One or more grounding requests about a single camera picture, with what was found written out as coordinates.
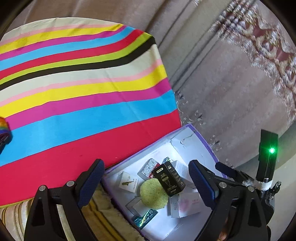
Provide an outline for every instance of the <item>round sponge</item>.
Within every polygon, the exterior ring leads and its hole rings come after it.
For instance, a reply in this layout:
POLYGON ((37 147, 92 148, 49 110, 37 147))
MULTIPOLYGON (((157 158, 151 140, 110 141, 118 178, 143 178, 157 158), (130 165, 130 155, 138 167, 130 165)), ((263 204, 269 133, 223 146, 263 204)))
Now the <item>round sponge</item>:
POLYGON ((168 195, 156 178, 141 185, 140 196, 144 205, 155 210, 164 208, 168 203, 168 195))

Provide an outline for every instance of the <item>black dormi box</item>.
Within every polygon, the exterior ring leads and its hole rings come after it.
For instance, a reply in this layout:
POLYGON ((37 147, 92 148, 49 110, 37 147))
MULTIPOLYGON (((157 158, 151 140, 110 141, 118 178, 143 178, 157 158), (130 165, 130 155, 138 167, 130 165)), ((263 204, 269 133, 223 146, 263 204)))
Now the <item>black dormi box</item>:
POLYGON ((153 174, 170 197, 181 192, 186 186, 183 179, 169 161, 155 168, 153 174))

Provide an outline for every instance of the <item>green light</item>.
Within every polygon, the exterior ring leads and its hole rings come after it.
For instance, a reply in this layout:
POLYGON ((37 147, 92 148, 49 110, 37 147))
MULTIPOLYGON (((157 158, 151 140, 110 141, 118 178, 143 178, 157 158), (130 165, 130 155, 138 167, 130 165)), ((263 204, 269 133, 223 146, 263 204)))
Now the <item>green light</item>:
POLYGON ((276 150, 272 147, 272 148, 270 148, 269 149, 269 152, 272 154, 272 153, 274 153, 276 150))

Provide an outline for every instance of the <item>metal screw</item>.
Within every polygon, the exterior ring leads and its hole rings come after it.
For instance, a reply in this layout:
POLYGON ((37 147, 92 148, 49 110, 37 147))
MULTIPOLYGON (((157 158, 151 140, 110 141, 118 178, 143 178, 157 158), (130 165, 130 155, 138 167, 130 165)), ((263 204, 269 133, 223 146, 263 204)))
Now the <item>metal screw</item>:
POLYGON ((39 191, 44 191, 46 189, 46 186, 42 185, 39 187, 39 191))
POLYGON ((255 191, 255 188, 254 188, 253 186, 248 186, 248 190, 249 190, 250 192, 253 192, 253 191, 255 191))
POLYGON ((67 186, 72 187, 74 185, 74 183, 75 183, 74 181, 69 181, 69 182, 67 182, 67 186))
POLYGON ((227 184, 225 182, 220 182, 219 183, 219 186, 222 187, 222 188, 226 188, 227 187, 227 184))

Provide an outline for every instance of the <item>striped cushion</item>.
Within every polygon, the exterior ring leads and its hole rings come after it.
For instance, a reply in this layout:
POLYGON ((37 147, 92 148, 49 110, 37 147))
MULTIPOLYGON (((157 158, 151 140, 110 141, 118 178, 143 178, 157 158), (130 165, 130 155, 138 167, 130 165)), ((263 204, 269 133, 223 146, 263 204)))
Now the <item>striped cushion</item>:
POLYGON ((114 165, 180 127, 154 38, 118 23, 55 18, 0 42, 0 206, 114 165))

